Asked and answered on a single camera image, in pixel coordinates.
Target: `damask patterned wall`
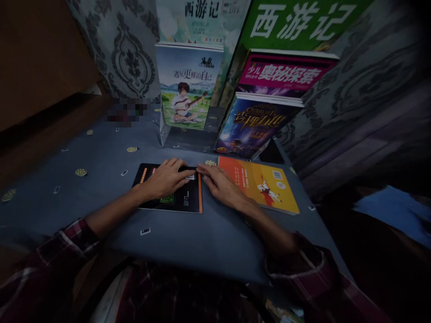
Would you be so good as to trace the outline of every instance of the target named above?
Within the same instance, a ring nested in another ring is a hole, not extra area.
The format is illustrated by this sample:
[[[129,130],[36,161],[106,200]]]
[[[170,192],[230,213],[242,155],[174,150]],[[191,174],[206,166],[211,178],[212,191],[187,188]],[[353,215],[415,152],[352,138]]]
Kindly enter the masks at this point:
[[[407,1],[375,0],[330,52],[337,67],[306,95],[279,133],[296,170],[423,80],[421,29]]]
[[[67,0],[107,91],[160,101],[154,0]]]

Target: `illustrated book cover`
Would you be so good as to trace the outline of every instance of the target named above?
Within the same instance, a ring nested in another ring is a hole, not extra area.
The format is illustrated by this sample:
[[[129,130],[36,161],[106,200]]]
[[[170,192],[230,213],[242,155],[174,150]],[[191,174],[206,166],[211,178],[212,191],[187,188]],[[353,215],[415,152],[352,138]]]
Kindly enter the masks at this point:
[[[203,130],[223,46],[160,42],[155,47],[165,124]]]
[[[156,0],[161,41],[223,45],[223,1]]]
[[[290,215],[299,214],[295,197],[281,168],[225,156],[220,156],[217,164],[229,174],[245,195],[262,207]]]
[[[254,159],[303,107],[300,100],[237,92],[214,151]]]
[[[254,0],[227,74],[220,106],[237,90],[244,56],[252,48],[327,51],[373,0]]]
[[[300,98],[338,61],[323,52],[252,49],[237,91]]]
[[[133,186],[147,181],[153,175],[158,164],[140,164]],[[195,170],[196,167],[182,167],[179,171]],[[175,193],[160,200],[148,201],[140,209],[165,210],[176,212],[202,213],[202,183],[201,175],[195,173],[188,177],[190,181]]]

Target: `plaid shirt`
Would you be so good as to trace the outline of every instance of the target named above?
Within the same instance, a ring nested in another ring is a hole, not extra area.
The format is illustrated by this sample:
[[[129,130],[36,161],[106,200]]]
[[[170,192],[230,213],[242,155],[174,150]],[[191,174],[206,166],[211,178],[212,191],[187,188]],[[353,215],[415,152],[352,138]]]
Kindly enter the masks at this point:
[[[275,287],[303,306],[306,322],[390,322],[340,274],[329,250],[295,236],[299,254],[283,259],[268,256],[265,269]],[[0,321],[52,321],[75,276],[98,246],[82,219],[57,232],[1,286]],[[117,322],[153,321],[247,322],[247,318],[235,282],[143,262],[129,278]]]

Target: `wooden cabinet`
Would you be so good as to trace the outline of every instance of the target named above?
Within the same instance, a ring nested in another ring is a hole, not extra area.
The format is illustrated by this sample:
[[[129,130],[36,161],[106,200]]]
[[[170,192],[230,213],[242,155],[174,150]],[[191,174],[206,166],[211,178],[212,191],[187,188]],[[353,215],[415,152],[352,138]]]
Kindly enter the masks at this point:
[[[0,1],[0,131],[99,80],[66,0]]]

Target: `guitar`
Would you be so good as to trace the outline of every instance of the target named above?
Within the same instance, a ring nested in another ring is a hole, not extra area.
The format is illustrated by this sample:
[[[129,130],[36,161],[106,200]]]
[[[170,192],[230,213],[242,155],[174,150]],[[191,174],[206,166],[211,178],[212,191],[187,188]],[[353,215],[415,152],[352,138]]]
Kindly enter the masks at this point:
[[[182,101],[178,101],[177,103],[175,103],[176,113],[178,113],[182,117],[185,116],[187,113],[189,113],[190,106],[192,106],[194,103],[198,102],[199,100],[202,100],[207,95],[208,95],[208,92],[205,92],[199,98],[193,101],[191,101],[189,98],[185,98]]]

